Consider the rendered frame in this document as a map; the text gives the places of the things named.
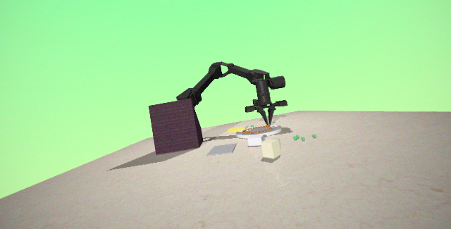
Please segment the beige cube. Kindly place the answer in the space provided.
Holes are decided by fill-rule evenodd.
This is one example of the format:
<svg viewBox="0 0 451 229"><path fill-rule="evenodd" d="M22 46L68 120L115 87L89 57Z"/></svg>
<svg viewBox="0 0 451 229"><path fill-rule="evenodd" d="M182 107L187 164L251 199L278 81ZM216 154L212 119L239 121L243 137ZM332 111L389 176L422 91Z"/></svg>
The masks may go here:
<svg viewBox="0 0 451 229"><path fill-rule="evenodd" d="M261 142L264 157L276 158L280 155L279 140L265 140Z"/></svg>

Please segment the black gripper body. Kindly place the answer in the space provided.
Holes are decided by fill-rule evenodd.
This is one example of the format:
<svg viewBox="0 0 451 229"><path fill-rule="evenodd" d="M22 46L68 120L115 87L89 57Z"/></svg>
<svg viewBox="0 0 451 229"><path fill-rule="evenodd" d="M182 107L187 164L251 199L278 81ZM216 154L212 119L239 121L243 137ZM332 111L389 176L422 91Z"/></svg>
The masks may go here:
<svg viewBox="0 0 451 229"><path fill-rule="evenodd" d="M258 106L254 106L254 105L246 106L245 113L253 112L254 110L263 111L266 108L275 109L276 106L277 107L288 106L288 102L286 100L276 101L275 103L272 103L270 94L271 93L269 92L269 90L257 92L259 105ZM270 105L267 106L267 104L270 104ZM264 106L262 106L262 105L264 105Z"/></svg>

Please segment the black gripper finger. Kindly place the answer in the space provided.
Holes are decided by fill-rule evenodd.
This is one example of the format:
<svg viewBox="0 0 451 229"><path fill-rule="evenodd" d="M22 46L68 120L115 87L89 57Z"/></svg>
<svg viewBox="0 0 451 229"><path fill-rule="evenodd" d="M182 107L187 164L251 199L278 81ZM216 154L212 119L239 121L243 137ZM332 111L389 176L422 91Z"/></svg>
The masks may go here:
<svg viewBox="0 0 451 229"><path fill-rule="evenodd" d="M265 120L266 124L268 125L268 120L266 117L266 111L257 111L257 113L260 113L263 119Z"/></svg>
<svg viewBox="0 0 451 229"><path fill-rule="evenodd" d="M277 109L267 109L267 111L268 111L268 121L269 121L270 125L271 125L273 114L274 114L275 110L277 110Z"/></svg>

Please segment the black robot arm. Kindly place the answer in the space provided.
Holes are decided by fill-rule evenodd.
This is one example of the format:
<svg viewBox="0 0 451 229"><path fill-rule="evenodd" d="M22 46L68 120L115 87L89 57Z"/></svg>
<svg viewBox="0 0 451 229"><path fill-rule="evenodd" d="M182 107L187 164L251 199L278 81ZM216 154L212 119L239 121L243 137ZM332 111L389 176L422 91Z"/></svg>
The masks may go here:
<svg viewBox="0 0 451 229"><path fill-rule="evenodd" d="M228 67L228 71L222 73L221 65ZM234 63L215 62L209 67L208 73L193 87L187 88L184 92L179 94L176 99L192 99L194 107L202 100L201 93L213 82L214 79L224 78L228 74L235 74L240 77L246 78L249 82L256 86L257 92L272 89L280 89L286 86L285 76L280 75L276 77L270 77L270 73L260 69L247 69ZM265 75L265 78L264 78Z"/></svg>

